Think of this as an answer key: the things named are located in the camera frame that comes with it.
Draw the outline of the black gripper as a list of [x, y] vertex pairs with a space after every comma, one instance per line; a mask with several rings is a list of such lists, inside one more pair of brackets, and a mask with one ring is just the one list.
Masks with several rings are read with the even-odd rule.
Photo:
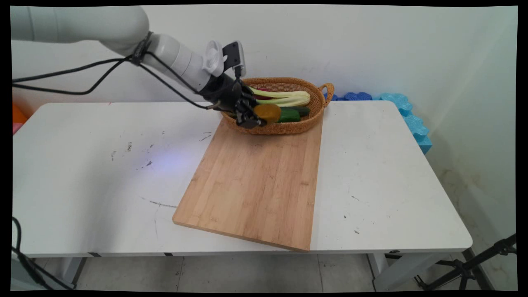
[[211, 103], [205, 107], [207, 110], [235, 113], [236, 125], [239, 127], [253, 129], [267, 124], [254, 110], [258, 102], [252, 89], [239, 78], [232, 79], [226, 74], [211, 76], [200, 91], [200, 96]]

